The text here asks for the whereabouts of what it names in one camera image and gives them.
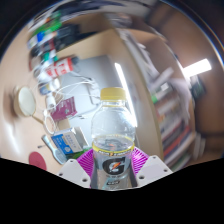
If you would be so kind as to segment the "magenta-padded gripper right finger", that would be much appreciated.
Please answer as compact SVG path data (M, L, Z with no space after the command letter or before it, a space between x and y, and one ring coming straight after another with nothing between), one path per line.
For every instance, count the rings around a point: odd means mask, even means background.
M172 174L172 171L158 156L149 156L137 147L132 152L131 166L133 187L143 187Z

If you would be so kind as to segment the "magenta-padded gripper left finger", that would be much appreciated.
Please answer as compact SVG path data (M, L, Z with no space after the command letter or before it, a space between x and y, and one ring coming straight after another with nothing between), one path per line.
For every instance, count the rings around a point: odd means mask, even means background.
M93 170L93 150L90 149L77 159L69 159L59 170L57 176L83 188L89 188Z

